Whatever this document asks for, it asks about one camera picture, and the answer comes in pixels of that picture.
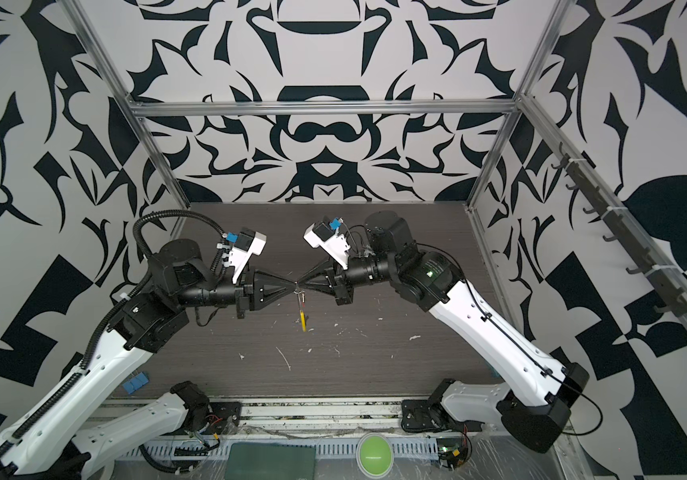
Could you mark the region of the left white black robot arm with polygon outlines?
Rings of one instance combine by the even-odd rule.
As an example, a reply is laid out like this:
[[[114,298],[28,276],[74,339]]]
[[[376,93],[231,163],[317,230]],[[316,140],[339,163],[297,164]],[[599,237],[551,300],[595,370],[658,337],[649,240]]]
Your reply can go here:
[[[190,218],[215,230],[218,254],[205,264],[199,244],[176,239],[151,250],[143,229],[165,218]],[[215,220],[188,210],[142,216],[133,236],[147,259],[139,284],[99,322],[80,362],[49,394],[0,432],[0,479],[87,479],[122,454],[163,434],[193,436],[210,428],[209,397],[191,381],[113,421],[83,430],[84,423],[131,374],[189,322],[188,311],[234,306],[243,317],[292,292],[293,281],[251,268],[265,234],[227,232]]]

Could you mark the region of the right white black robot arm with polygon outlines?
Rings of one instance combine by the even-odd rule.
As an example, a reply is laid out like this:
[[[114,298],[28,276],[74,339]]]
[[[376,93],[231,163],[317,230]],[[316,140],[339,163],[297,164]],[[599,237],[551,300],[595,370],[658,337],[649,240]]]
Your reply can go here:
[[[501,426],[537,453],[569,434],[571,408],[589,382],[583,366],[563,363],[527,340],[483,299],[451,254],[415,241],[397,213],[371,214],[363,230],[367,246],[355,252],[340,218],[309,226],[305,242],[328,257],[299,286],[349,305],[357,288],[389,283],[401,299],[461,336],[503,379],[491,387],[443,380],[425,402],[429,419],[421,431],[461,431],[470,423]]]

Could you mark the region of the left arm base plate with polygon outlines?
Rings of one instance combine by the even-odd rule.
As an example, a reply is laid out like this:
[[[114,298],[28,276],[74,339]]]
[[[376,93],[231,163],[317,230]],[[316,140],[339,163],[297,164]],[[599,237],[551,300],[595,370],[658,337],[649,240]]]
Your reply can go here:
[[[191,431],[209,436],[229,434],[241,426],[242,409],[239,401],[211,402],[196,411]]]

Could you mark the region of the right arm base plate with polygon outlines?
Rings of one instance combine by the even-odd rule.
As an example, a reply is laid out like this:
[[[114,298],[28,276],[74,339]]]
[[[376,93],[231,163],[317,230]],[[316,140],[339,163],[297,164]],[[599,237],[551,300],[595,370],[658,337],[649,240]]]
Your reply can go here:
[[[457,421],[441,404],[429,400],[405,399],[401,402],[401,429],[407,433],[481,432],[483,422]]]

